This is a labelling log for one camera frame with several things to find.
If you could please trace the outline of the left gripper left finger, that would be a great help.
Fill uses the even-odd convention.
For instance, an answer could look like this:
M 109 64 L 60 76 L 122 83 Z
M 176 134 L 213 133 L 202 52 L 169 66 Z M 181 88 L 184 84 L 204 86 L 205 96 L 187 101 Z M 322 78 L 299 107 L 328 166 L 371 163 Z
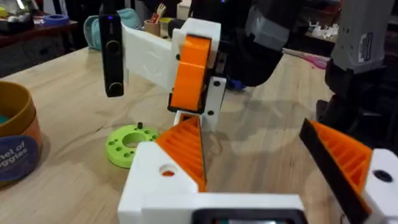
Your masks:
M 193 209 L 181 199 L 197 193 L 198 184 L 156 142 L 142 142 L 119 201 L 119 223 L 190 223 Z

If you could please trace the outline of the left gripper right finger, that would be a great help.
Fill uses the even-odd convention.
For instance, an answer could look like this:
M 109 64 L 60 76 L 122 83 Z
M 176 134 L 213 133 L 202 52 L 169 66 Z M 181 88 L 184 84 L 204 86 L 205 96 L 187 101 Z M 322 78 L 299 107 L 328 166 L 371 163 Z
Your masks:
M 397 223 L 397 155 L 305 119 L 300 139 L 333 192 L 341 223 Z

